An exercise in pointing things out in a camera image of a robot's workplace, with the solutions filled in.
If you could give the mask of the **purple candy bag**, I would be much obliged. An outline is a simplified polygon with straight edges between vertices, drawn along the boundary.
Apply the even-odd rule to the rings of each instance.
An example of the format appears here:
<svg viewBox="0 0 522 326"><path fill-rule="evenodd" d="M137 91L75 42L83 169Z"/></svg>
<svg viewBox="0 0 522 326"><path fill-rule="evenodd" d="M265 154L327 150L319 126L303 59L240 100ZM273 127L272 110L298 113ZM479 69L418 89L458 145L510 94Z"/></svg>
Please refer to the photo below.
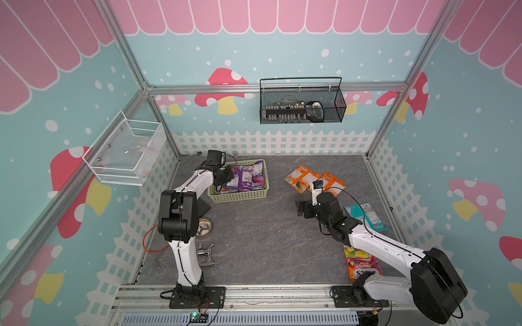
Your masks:
<svg viewBox="0 0 522 326"><path fill-rule="evenodd" d="M261 190L265 187L263 168L264 163L260 160L254 164L246 165L241 169L242 185L246 190Z"/></svg>
<svg viewBox="0 0 522 326"><path fill-rule="evenodd" d="M241 167L228 167L232 172L232 179L222 186L224 192L246 192L250 189L250 182Z"/></svg>

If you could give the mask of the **orange pink fruit candy bag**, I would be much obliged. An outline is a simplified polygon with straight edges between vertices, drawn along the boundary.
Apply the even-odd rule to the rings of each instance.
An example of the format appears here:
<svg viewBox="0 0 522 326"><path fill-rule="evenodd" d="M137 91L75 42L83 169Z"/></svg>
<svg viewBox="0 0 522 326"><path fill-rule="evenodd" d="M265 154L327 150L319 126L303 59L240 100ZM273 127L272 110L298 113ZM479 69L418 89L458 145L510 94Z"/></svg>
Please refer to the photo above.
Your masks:
<svg viewBox="0 0 522 326"><path fill-rule="evenodd" d="M349 279L352 282L355 282L356 279L365 272L383 274L379 266L379 260L373 255L346 245L343 246L343 250L349 272Z"/></svg>

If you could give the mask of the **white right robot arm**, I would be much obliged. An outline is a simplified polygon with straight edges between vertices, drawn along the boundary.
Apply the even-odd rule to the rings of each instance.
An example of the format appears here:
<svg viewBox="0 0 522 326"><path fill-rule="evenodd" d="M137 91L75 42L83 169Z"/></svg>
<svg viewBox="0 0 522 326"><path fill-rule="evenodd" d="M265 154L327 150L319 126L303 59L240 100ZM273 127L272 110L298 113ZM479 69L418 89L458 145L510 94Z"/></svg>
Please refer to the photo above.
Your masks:
<svg viewBox="0 0 522 326"><path fill-rule="evenodd" d="M414 306L439 324L463 311L461 304L468 289L445 252L410 247L372 231L362 221L345 215L337 198L329 192L298 201L296 208L298 215L318 220L334 240L369 253L402 274L385 277L370 273L359 277L355 286L367 297Z"/></svg>

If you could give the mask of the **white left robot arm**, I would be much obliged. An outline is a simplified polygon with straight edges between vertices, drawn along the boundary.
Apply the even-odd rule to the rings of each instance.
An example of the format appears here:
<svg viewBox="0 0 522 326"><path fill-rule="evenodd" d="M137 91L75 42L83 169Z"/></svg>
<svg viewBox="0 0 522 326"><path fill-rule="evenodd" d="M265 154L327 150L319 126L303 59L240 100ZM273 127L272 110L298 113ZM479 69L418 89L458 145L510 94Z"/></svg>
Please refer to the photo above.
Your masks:
<svg viewBox="0 0 522 326"><path fill-rule="evenodd" d="M203 272L197 259L195 236L200 217L200 197L211 186L222 186L234 178L231 167L202 163L182 185L160 196L158 230L169 243L178 271L176 291L187 296L205 296Z"/></svg>

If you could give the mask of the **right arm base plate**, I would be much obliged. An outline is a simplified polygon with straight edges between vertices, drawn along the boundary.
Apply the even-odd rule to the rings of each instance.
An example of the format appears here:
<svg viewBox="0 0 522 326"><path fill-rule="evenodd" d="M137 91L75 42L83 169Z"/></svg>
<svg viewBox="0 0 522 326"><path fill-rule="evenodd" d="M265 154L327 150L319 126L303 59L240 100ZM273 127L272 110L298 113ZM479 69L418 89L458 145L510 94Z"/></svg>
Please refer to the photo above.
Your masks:
<svg viewBox="0 0 522 326"><path fill-rule="evenodd" d="M332 286L329 291L329 296L334 301L336 308L368 308L374 311L380 311L383 308L390 307L388 301L372 299L362 287L358 286Z"/></svg>

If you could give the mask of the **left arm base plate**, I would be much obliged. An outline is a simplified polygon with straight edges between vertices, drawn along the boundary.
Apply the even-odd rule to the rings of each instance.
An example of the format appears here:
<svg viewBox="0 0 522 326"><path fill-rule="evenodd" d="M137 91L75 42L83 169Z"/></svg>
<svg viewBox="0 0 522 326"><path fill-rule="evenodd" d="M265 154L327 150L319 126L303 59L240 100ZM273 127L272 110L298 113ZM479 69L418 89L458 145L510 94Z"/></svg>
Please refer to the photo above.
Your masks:
<svg viewBox="0 0 522 326"><path fill-rule="evenodd" d="M225 296L225 287L207 287L200 290L195 287L177 285L169 300L169 308L224 308Z"/></svg>

